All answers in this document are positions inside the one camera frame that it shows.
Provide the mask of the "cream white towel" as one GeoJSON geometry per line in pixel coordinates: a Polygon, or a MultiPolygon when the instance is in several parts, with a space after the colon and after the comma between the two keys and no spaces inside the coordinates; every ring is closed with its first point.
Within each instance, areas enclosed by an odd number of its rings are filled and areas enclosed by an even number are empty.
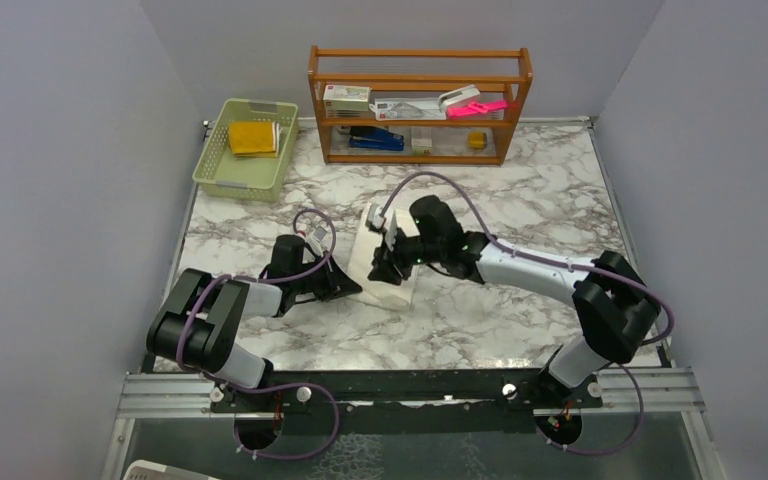
{"type": "Polygon", "coordinates": [[[415,275],[404,280],[400,285],[373,282],[368,279],[373,268],[374,250],[380,246],[382,236],[368,228],[367,218],[371,212],[379,209],[378,204],[367,203],[359,218],[346,273],[361,286],[362,292],[352,295],[351,299],[388,310],[409,310],[417,283],[415,275]]]}

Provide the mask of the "green plastic basket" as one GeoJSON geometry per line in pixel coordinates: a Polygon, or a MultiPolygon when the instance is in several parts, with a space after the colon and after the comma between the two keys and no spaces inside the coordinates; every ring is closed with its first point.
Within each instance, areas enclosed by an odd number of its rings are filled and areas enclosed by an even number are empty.
{"type": "Polygon", "coordinates": [[[299,133],[293,103],[226,100],[192,180],[209,196],[276,202],[299,133]]]}

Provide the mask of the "yellow brown bear towel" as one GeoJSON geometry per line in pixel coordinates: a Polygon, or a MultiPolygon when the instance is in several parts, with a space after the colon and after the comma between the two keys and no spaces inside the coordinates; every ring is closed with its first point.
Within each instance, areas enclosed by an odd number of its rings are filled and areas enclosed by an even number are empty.
{"type": "Polygon", "coordinates": [[[282,127],[277,122],[237,121],[228,126],[228,145],[236,157],[276,158],[282,127]]]}

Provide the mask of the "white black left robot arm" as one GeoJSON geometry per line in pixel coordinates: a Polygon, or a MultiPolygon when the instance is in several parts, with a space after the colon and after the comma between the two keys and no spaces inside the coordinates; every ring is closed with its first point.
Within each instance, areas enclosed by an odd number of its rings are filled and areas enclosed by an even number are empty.
{"type": "Polygon", "coordinates": [[[256,281],[184,270],[148,329],[148,352],[235,385],[250,410],[266,408],[274,397],[274,366],[237,343],[239,325],[245,318],[281,317],[297,304],[360,294],[362,287],[327,253],[312,238],[285,234],[256,281]]]}

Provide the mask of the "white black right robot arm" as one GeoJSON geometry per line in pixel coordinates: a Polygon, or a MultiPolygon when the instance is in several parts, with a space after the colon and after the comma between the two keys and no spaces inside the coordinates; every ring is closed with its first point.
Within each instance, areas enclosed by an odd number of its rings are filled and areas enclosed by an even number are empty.
{"type": "Polygon", "coordinates": [[[539,398],[549,406],[564,405],[591,374],[609,364],[629,362],[661,313],[617,252],[606,250],[576,269],[558,256],[517,250],[491,234],[464,230],[435,195],[416,200],[409,215],[418,230],[413,236],[395,218],[385,218],[381,207],[370,206],[365,226],[382,240],[373,251],[368,280],[400,285],[414,267],[435,264],[453,278],[518,287],[576,311],[580,334],[550,357],[536,383],[539,398]]]}

